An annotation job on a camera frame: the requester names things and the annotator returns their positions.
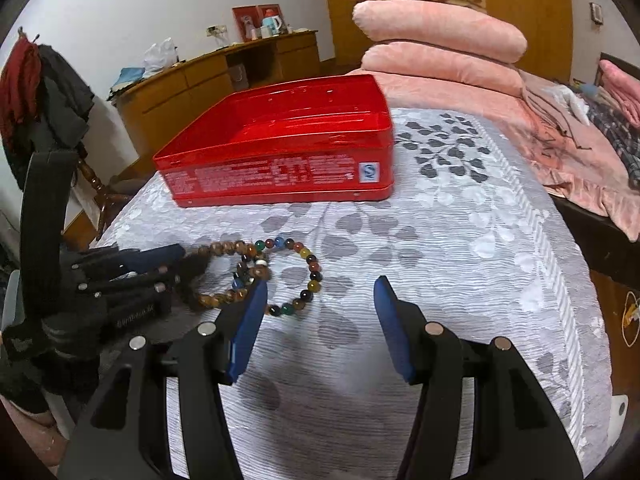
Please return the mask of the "wooden wardrobe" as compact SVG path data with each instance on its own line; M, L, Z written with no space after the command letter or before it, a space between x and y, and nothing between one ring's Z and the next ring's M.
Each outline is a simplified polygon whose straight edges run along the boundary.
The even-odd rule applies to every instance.
M570 0L328 0L335 61L361 65L374 44L414 41L567 81Z

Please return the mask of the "coat rack with clothes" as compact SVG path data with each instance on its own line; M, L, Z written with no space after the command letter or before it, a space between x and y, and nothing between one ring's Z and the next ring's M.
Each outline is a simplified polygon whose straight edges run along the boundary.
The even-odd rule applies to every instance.
M93 107L94 93L70 63L20 30L1 72L1 137L9 168L24 190L33 154L75 152L76 170L94 192L99 208L94 227L102 236L110 209L126 204L129 196L104 183L88 164L84 137Z

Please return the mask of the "red tin box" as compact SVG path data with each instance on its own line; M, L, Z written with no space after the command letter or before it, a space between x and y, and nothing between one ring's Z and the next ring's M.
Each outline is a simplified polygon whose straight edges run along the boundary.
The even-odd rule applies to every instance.
M180 207L386 200L393 122L370 75L235 92L153 157Z

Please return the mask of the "lower pink folded quilt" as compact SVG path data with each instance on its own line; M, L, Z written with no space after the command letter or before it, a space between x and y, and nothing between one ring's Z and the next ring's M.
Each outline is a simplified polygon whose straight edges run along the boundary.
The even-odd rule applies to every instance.
M361 68L370 72L448 80L508 96L521 96L525 87L520 73L509 65L410 41L375 44L363 55Z

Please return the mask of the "plaid folded clothes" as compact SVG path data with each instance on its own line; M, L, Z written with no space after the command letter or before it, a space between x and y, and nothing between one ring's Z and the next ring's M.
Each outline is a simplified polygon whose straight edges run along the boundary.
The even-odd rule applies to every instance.
M588 118L608 139L627 170L632 188L639 187L639 129L608 104L588 100Z

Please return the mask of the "wall switch panel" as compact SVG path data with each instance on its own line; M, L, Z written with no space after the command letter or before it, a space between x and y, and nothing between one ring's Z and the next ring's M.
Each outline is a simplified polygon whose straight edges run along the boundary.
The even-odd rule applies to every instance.
M590 2L589 7L590 7L590 18L593 24L596 24L597 26L602 26L604 23L602 6L600 6L599 3Z

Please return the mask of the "blue folded cloth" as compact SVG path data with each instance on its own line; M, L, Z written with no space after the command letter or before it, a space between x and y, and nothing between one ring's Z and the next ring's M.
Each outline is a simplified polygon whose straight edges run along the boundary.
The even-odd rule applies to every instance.
M118 78L111 85L110 93L116 94L128 87L136 84L143 78L145 69L143 67L124 67L120 70Z

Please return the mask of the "pink folded clothes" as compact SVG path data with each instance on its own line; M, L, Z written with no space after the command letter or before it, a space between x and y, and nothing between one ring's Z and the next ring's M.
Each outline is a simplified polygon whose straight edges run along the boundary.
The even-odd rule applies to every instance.
M640 82L609 60L601 60L599 68L603 87L614 96L628 122L638 128L640 119Z

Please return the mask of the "white plastic bag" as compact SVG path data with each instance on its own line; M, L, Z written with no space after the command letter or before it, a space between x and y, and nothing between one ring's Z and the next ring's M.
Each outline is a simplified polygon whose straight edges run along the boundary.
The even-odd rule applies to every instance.
M166 38L159 44L152 44L143 55L144 78L149 78L163 70L171 68L179 62L174 40Z

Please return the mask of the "wooden sideboard cabinet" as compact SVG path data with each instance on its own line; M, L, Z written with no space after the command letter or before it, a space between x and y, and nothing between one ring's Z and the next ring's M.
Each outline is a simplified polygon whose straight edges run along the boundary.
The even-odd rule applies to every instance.
M192 58L134 84L114 104L137 164L151 167L160 148L229 94L319 75L317 33L303 30Z

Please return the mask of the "red picture frame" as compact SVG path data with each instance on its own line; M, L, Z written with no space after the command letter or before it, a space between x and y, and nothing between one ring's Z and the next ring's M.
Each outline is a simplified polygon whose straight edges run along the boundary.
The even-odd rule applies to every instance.
M232 14L243 42L264 38L262 36L262 19L266 15L278 14L283 22L282 32L279 36L288 33L288 25L285 23L283 13L277 3L235 6L232 9Z

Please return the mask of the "light blue kettle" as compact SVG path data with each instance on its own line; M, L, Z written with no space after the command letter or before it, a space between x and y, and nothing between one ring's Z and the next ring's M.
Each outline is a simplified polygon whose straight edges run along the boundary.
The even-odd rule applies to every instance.
M279 36L282 32L283 22L278 14L266 15L262 19L262 36Z

